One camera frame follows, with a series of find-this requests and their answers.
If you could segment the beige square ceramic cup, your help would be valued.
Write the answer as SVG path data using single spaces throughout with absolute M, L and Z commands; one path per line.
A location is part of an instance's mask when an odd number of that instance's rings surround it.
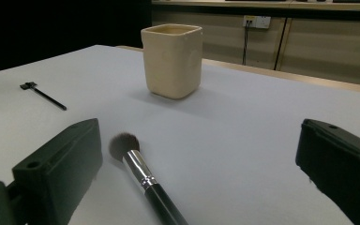
M 184 98 L 201 83 L 203 29 L 185 24 L 162 24 L 141 31 L 146 85 L 150 92 Z

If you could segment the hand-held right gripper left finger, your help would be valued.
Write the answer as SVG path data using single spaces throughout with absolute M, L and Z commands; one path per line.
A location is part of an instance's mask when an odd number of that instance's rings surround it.
M 18 163 L 14 182 L 27 225 L 68 225 L 102 165 L 96 118 L 73 124 Z

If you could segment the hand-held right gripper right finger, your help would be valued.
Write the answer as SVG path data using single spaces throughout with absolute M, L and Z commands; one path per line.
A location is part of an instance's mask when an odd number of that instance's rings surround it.
M 354 225 L 360 225 L 360 138 L 322 121 L 306 119 L 295 163 Z

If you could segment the white wall socket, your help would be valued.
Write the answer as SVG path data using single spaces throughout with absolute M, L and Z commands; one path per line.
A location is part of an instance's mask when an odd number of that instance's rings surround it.
M 251 16 L 245 15 L 243 18 L 243 26 L 258 29 L 268 29 L 271 18 L 268 16 Z

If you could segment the thin black eyebrow brush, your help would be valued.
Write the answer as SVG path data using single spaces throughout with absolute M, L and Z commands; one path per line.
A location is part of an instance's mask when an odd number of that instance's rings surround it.
M 25 82 L 24 84 L 21 84 L 20 87 L 21 87 L 22 90 L 33 90 L 35 93 L 37 93 L 38 95 L 40 95 L 43 98 L 47 99 L 53 105 L 55 105 L 56 107 L 58 107 L 59 109 L 61 109 L 63 111 L 66 111 L 68 109 L 65 105 L 63 105 L 62 103 L 60 103 L 59 101 L 57 101 L 53 97 L 50 97 L 46 93 L 39 90 L 38 85 L 35 82 Z

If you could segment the white table mat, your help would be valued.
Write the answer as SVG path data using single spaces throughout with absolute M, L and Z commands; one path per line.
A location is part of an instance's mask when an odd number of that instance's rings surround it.
M 28 82 L 67 107 L 63 111 Z M 207 60 L 190 96 L 151 94 L 143 56 L 93 46 L 0 71 L 0 180 L 67 126 L 134 134 L 189 225 L 351 225 L 296 166 L 302 122 L 360 137 L 360 85 Z

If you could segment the black silver makeup brush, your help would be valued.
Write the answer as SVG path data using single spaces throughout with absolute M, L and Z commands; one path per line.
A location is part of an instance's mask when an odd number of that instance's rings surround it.
M 109 145 L 112 158 L 122 162 L 141 188 L 162 225 L 188 225 L 179 209 L 151 173 L 141 154 L 138 139 L 130 133 L 114 136 Z

